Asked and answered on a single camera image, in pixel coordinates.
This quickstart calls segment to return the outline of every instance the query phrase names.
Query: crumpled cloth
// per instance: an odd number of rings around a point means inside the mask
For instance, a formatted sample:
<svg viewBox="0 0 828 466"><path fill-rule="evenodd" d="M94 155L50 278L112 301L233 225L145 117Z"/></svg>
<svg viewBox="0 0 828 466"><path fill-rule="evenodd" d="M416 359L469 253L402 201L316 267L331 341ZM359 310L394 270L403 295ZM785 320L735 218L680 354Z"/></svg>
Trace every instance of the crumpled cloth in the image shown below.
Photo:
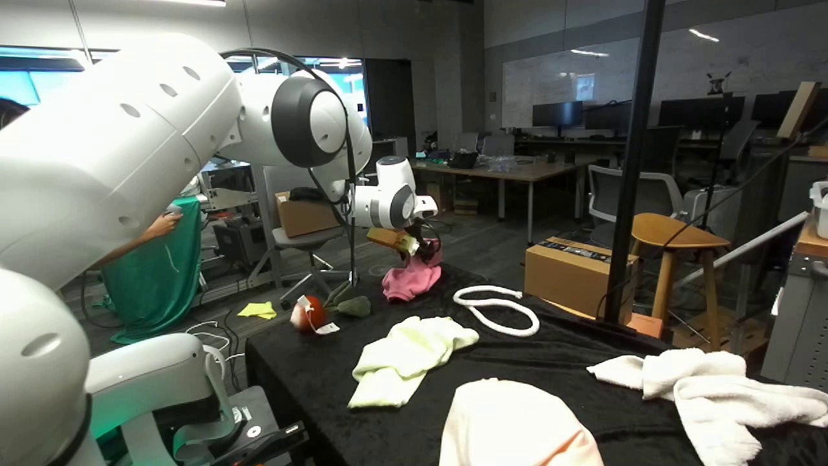
<svg viewBox="0 0 828 466"><path fill-rule="evenodd" d="M442 267L435 261L422 261L413 256L406 263L400 263L383 278L387 301L415 301L433 291L433 285L442 278Z"/></svg>
<svg viewBox="0 0 828 466"><path fill-rule="evenodd" d="M730 351L669 350L653 358L622 354L587 368L599 380L670 399L701 464L749 466L758 427L786 421L828 427L828 394L805 385L758 383Z"/></svg>
<svg viewBox="0 0 828 466"><path fill-rule="evenodd" d="M427 370L446 364L457 350L476 341L479 335L454 319L410 317L392 327L388 336L362 346L353 370L359 385L347 407L403 407Z"/></svg>
<svg viewBox="0 0 828 466"><path fill-rule="evenodd" d="M519 380L464 383L450 402L441 466L604 466L592 432L560 399Z"/></svg>

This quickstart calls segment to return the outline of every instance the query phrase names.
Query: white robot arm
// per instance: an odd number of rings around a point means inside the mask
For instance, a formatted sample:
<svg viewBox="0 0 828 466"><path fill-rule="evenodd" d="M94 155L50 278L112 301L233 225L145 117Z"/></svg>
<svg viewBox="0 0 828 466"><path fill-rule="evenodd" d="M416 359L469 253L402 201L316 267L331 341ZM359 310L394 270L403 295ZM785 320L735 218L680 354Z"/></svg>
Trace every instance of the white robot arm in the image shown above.
<svg viewBox="0 0 828 466"><path fill-rule="evenodd" d="M252 164L286 155L308 165L330 196L353 201L347 212L362 225L400 229L435 212L427 199L416 201L406 161L380 164L378 187L347 179L370 161L370 134L330 85L308 78L268 85L269 93L260 93L268 102L247 104L252 89L212 46L158 38L97 65L87 82L0 133L0 464L50 464L83 451L90 438L88 395L94 416L102 416L97 407L143 394L145 383L156 383L156 394L184 394L158 395L115 419L134 421L143 408L220 392L206 351L190 363L158 358L134 364L131 350L88 364L88 339L53 292L137 239L209 155ZM347 151L354 170L343 170Z"/></svg>

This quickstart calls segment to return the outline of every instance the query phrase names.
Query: black table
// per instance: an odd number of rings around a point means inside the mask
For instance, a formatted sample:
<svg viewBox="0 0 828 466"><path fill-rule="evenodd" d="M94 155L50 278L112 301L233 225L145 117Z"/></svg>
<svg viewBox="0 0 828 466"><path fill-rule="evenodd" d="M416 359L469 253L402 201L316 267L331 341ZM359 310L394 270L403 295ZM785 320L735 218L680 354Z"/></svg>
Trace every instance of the black table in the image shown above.
<svg viewBox="0 0 828 466"><path fill-rule="evenodd" d="M472 285L469 274L449 270L446 280L413 306L388 306L370 292L370 319L347 320L334 336L312 336L290 323L250 339L252 383L264 385L279 421L306 421L316 464L392 466L437 464L441 436L454 394L467 380L508 379L533 383L570 405L596 436L605 464L700 464L670 402L642 402L638 392L599 383L585 368L613 354L649 354L666 346L599 323L582 323L543 302L529 301L541 319L532 339L484 328L450 292ZM472 350L431 370L402 408L349 412L353 368L369 341L383 339L406 317L454 317L482 335ZM493 319L523 327L515 313ZM758 464L821 464L828 459L825 432L783 427L758 438L766 451Z"/></svg>

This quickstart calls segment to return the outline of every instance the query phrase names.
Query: pink cloth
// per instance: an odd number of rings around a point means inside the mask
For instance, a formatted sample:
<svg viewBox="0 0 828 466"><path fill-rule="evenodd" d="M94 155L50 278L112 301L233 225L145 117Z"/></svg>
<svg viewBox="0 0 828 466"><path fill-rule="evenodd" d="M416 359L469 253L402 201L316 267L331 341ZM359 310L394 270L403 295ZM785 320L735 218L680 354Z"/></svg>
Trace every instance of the pink cloth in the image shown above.
<svg viewBox="0 0 828 466"><path fill-rule="evenodd" d="M413 256L406 263L394 267L383 278L387 301L415 301L416 295L433 291L433 285L442 278L442 267L437 261L422 261Z"/></svg>

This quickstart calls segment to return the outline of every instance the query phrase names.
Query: ceiling light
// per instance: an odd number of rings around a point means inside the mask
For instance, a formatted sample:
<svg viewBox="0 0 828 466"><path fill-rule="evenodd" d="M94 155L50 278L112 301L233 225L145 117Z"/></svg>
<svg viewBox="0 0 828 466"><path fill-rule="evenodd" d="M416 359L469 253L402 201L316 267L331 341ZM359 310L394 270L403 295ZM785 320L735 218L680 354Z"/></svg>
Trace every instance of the ceiling light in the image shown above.
<svg viewBox="0 0 828 466"><path fill-rule="evenodd" d="M203 7L228 7L226 0L162 0L162 3L184 3L184 6L203 6Z"/></svg>
<svg viewBox="0 0 828 466"><path fill-rule="evenodd" d="M570 51L582 58L612 58L608 51L599 51L599 50L570 50Z"/></svg>
<svg viewBox="0 0 828 466"><path fill-rule="evenodd" d="M689 33L700 36L701 41L719 41L719 36L705 33L700 29L689 29Z"/></svg>
<svg viewBox="0 0 828 466"><path fill-rule="evenodd" d="M347 71L347 68L362 68L359 60L349 60L349 58L319 58L319 60L306 60L308 65L319 65L319 68L340 68L340 71Z"/></svg>

